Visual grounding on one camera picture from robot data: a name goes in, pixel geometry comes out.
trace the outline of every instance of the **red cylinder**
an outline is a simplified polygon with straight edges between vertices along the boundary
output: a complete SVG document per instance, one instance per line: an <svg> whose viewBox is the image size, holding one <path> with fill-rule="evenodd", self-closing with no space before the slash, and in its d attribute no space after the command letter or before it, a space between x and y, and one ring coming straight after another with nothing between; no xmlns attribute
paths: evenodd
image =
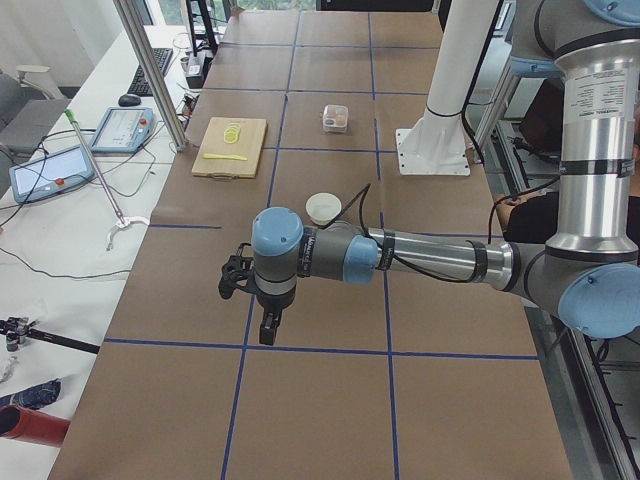
<svg viewBox="0 0 640 480"><path fill-rule="evenodd" d="M61 447L69 420L18 405L0 408L0 437Z"/></svg>

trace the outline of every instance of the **computer mouse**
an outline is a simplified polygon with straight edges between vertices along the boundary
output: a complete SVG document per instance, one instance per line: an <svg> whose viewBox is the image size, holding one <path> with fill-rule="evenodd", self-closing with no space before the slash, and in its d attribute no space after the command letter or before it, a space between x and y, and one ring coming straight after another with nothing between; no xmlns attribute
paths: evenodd
<svg viewBox="0 0 640 480"><path fill-rule="evenodd" d="M125 93L118 99L118 105L121 107L135 107L140 103L142 103L142 99L133 93Z"/></svg>

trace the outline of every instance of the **small transparent box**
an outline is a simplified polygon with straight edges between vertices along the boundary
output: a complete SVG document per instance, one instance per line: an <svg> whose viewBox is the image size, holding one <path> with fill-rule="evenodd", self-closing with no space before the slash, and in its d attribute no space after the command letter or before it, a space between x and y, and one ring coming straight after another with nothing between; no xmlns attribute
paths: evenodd
<svg viewBox="0 0 640 480"><path fill-rule="evenodd" d="M349 124L349 109L344 105L326 105L322 113L322 129L325 132L344 133Z"/></svg>

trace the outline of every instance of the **white desk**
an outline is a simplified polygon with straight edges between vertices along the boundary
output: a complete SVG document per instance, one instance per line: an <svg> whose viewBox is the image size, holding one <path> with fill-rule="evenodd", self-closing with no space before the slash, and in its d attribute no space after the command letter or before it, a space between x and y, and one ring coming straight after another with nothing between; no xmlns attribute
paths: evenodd
<svg viewBox="0 0 640 480"><path fill-rule="evenodd" d="M180 52L175 45L186 46L180 35L183 27L150 27L148 35L154 47L174 46L171 69L165 77L175 105L186 86L180 67ZM117 105L126 93L138 61L129 39L122 32L71 102L71 108L82 128L95 128L105 110ZM156 112L151 97L142 105ZM64 117L52 132L68 130ZM116 196L125 215L149 217L169 173L174 153L171 138L162 128L147 146L156 157L150 175L139 193L132 198ZM47 140L49 151L76 145L74 135L61 135ZM103 171L126 157L98 157ZM110 185L123 193L131 193L140 183L152 157L139 152L127 164L106 175ZM13 204L11 192L0 200L0 207ZM0 223L13 212L0 212ZM116 217L100 186L89 185L76 192L32 206L25 206L0 235L0 246L16 253L35 268L54 274L91 275L131 268L146 227L134 225L115 236L114 249L105 251L107 231ZM17 260L0 252L0 318L29 316L39 320L36 328L100 345L118 303L127 275L120 274L93 280L51 279L29 271ZM0 338L0 359L8 358L4 338ZM15 354L18 364L13 377L0 383L0 397L55 378L62 379L57 402L43 412L71 418L76 410L95 356L37 340ZM0 439L2 478L46 478L58 449L14 440Z"/></svg>

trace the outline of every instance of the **cutting board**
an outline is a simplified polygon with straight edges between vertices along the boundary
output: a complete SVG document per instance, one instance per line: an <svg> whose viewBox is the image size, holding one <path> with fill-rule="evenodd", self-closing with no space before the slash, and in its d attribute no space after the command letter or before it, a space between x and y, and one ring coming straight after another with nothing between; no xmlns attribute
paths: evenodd
<svg viewBox="0 0 640 480"><path fill-rule="evenodd" d="M239 126L235 143L225 142L230 124ZM200 177L255 178L266 131L264 118L212 117L191 173ZM246 160L207 159L205 154L237 155Z"/></svg>

